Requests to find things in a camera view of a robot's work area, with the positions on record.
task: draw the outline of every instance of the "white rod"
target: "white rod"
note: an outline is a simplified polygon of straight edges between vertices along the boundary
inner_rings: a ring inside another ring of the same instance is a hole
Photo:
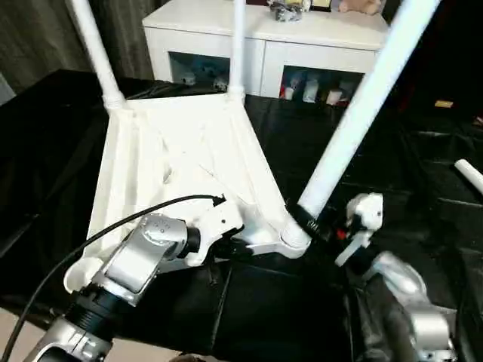
[[[234,0],[232,57],[229,65],[228,92],[237,97],[245,95],[243,87],[243,61],[245,49],[245,0]]]
[[[100,38],[89,1],[72,0],[72,8],[74,9],[78,28],[81,31],[82,38],[84,38],[89,57],[91,58],[92,65],[103,90],[104,106],[106,109],[122,108],[125,103],[125,98],[115,81],[114,73],[112,72],[106,49]]]
[[[476,187],[483,195],[483,175],[476,170],[467,160],[459,160],[454,166]]]
[[[298,201],[313,217],[324,209],[355,151],[397,81],[440,0],[405,0],[371,73],[362,80]],[[282,239],[306,247],[309,236],[289,218]]]

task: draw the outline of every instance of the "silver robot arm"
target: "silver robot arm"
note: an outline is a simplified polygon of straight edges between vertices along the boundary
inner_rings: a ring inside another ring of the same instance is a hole
[[[345,222],[327,233],[300,205],[291,205],[291,215],[312,238],[327,243],[327,252],[339,267],[350,269],[369,281],[379,274],[403,307],[411,331],[415,360],[448,362],[456,360],[448,322],[426,294],[426,285],[409,264],[371,244],[371,236],[383,224],[383,196],[360,194],[346,208]]]
[[[25,361],[104,360],[122,316],[137,306],[163,262],[178,258],[199,265],[216,240],[239,231],[243,223],[236,206],[225,201],[197,226],[157,213],[141,218],[92,282],[74,293],[67,313],[55,320]]]

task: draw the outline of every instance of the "floor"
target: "floor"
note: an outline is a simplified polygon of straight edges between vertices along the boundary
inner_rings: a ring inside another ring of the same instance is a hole
[[[14,328],[17,316],[0,308],[0,352],[3,353],[5,344],[12,329]],[[43,336],[44,331],[39,328],[26,324],[17,341],[10,362],[21,362],[28,355],[37,341]],[[145,345],[121,339],[114,340],[114,347],[107,356],[107,362],[128,362],[133,360],[145,360],[153,362],[168,362],[176,357],[178,351],[166,348],[159,348],[152,345]]]

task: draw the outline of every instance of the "black tablecloth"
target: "black tablecloth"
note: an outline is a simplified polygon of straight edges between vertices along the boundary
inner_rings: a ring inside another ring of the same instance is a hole
[[[128,79],[120,86],[138,97],[206,93]],[[281,193],[297,200],[342,110],[249,96],[245,108]],[[0,108],[2,307],[19,311],[85,239],[107,120],[96,78],[80,72],[55,72]],[[483,336],[483,197],[452,164],[468,158],[483,170],[482,151],[483,130],[465,119],[384,109],[330,201],[342,210],[359,192],[384,194],[374,242],[409,261],[435,303],[460,310],[463,347]],[[22,236],[6,247],[15,233]],[[62,276],[32,310],[41,327],[69,303]],[[312,245],[296,260],[265,255],[162,275],[121,335],[233,361],[354,360],[374,347],[365,298],[348,292],[346,276]]]

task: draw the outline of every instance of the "black cable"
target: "black cable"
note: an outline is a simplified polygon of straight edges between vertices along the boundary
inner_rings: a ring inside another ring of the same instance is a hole
[[[212,195],[190,195],[190,196],[183,196],[181,198],[175,198],[173,200],[169,200],[166,202],[162,202],[160,204],[157,204],[155,206],[148,207],[147,209],[144,209],[138,213],[134,213],[128,217],[125,217],[122,220],[119,220],[118,222],[114,222],[112,225],[108,226],[104,230],[101,230],[100,232],[96,233],[95,235],[91,236],[89,239],[87,239],[84,243],[82,243],[80,246],[75,248],[72,252],[70,252],[65,258],[60,260],[47,274],[47,276],[40,282],[40,284],[37,286],[37,289],[35,289],[35,292],[32,294],[30,297],[29,301],[27,302],[25,308],[22,311],[22,314],[19,316],[17,323],[15,324],[14,330],[12,331],[10,338],[8,339],[7,345],[5,346],[5,350],[3,352],[2,356],[2,362],[8,362],[8,359],[10,358],[10,355],[14,349],[15,342],[18,339],[18,336],[20,334],[20,331],[22,330],[23,324],[25,323],[26,316],[32,307],[34,301],[37,299],[38,295],[40,294],[40,291],[44,287],[44,285],[48,282],[48,280],[54,275],[54,273],[64,266],[68,261],[70,261],[73,257],[75,257],[78,253],[82,252],[83,249],[88,246],[89,244],[93,243],[97,239],[103,237],[105,234],[111,232],[114,229],[117,229],[119,226],[122,226],[128,222],[131,222],[135,219],[137,219],[140,216],[146,215],[147,213],[151,213],[153,211],[162,209],[163,207],[170,206],[172,204],[177,204],[179,202],[183,201],[188,201],[188,200],[197,200],[197,199],[208,199],[208,200],[213,200],[215,205],[219,204],[220,201],[223,199],[217,196],[212,196]]]

